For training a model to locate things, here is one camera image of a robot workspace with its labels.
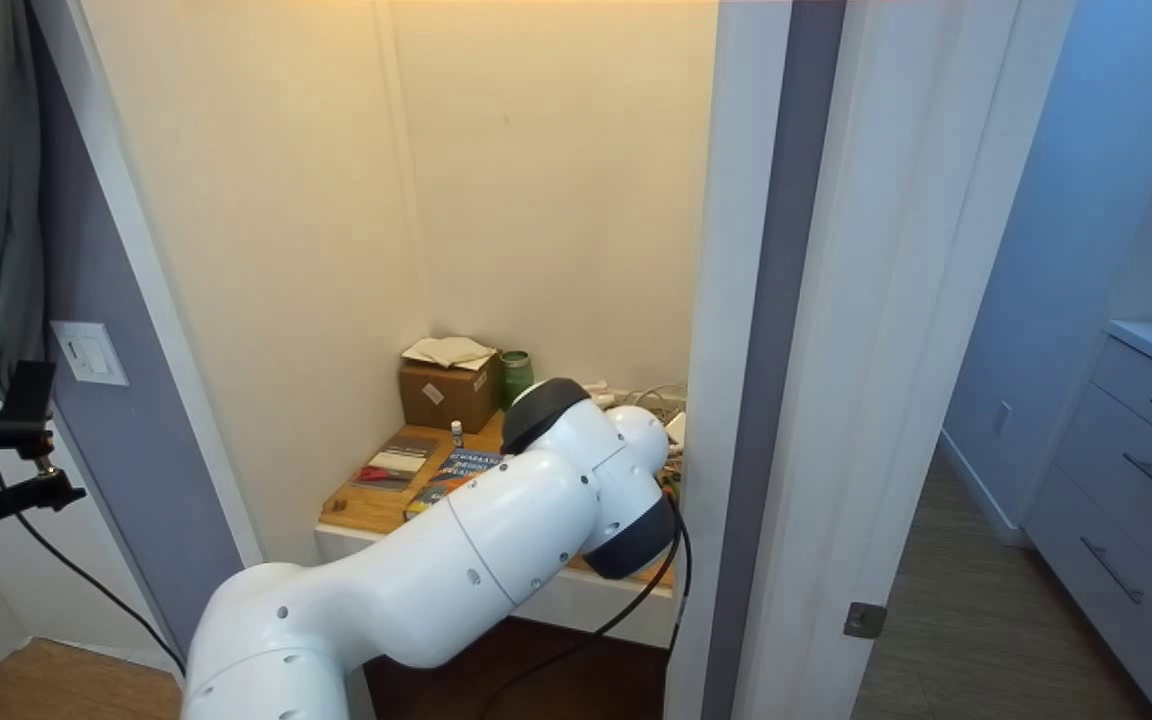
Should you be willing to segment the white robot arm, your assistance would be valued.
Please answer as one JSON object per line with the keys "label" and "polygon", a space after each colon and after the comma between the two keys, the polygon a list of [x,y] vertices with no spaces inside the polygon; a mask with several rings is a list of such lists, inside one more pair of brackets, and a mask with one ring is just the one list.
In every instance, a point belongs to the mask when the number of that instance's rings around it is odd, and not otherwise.
{"label": "white robot arm", "polygon": [[572,561],[620,580],[679,519],[655,474],[663,423],[540,379],[504,413],[499,461],[365,552],[227,577],[192,638],[179,720],[350,720],[350,677],[442,669]]}

